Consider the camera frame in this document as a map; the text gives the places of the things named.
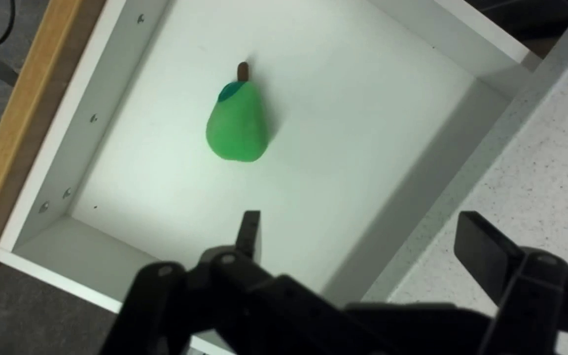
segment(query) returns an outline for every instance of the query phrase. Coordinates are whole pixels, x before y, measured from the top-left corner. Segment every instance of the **wooden edge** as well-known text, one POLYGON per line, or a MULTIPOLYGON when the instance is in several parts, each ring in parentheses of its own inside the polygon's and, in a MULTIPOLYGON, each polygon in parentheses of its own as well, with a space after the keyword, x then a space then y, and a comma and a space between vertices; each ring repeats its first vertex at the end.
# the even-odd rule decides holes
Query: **wooden edge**
POLYGON ((0 121, 0 235, 104 0, 51 0, 0 121))

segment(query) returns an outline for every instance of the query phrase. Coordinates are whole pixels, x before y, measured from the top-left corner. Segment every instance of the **floor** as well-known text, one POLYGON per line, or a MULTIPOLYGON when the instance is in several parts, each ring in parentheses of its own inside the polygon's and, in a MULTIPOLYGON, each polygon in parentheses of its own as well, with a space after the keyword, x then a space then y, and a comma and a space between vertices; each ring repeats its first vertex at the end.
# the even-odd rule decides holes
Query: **floor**
MULTIPOLYGON (((22 68, 47 0, 18 0, 12 38, 0 60, 22 68)), ((0 0, 0 32, 8 22, 8 0, 0 0)), ((0 115, 10 87, 0 82, 0 115)), ((0 267, 0 355, 96 354, 114 316, 63 295, 39 281, 0 267)))

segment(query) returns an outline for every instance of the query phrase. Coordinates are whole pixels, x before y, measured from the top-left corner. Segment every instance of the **white drawer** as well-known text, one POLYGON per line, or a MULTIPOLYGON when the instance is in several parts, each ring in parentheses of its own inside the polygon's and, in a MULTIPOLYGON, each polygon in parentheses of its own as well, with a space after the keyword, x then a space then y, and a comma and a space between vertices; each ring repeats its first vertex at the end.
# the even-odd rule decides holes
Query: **white drawer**
POLYGON ((260 210, 266 271, 361 300, 534 66, 459 0, 108 0, 0 263, 118 312, 260 210), (252 164, 205 143, 244 60, 274 129, 252 164))

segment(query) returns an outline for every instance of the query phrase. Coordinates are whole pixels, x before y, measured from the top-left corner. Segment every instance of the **pear stem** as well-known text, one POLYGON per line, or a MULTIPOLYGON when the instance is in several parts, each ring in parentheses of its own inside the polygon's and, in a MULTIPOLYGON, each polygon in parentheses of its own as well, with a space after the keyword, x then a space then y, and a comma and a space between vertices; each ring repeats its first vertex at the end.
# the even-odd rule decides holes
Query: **pear stem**
POLYGON ((238 72, 237 72, 237 80, 238 82, 248 82, 248 64, 246 62, 242 62, 242 64, 238 64, 238 72))

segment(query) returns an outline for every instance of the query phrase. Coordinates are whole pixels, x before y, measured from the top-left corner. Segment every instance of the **pear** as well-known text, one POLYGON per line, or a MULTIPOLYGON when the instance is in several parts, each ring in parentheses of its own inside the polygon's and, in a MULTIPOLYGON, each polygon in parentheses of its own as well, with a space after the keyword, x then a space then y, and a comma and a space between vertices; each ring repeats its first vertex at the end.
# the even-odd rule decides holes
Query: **pear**
POLYGON ((223 160, 254 162, 268 147, 258 87, 248 80, 248 64, 237 82, 223 87, 207 121, 207 145, 223 160))

